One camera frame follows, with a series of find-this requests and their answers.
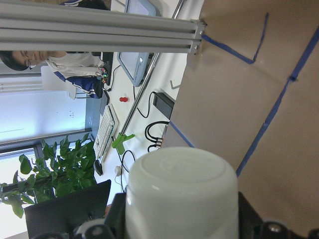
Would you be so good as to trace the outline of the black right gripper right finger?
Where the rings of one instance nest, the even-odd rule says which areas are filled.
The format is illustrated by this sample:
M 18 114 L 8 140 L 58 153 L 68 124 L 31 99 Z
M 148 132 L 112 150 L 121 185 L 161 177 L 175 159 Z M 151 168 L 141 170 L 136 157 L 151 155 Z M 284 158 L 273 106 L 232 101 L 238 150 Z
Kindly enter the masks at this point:
M 238 193 L 238 202 L 240 239 L 303 238 L 279 222 L 263 221 L 241 192 Z

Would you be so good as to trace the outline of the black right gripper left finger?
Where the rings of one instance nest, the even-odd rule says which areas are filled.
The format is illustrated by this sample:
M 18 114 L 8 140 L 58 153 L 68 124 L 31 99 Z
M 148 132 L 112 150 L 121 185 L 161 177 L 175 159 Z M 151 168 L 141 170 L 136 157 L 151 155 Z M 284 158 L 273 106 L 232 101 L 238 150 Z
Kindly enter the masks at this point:
M 84 222 L 74 230 L 72 239 L 126 239 L 125 209 L 126 193 L 115 195 L 106 216 Z M 45 233 L 34 239 L 70 239 L 67 234 Z

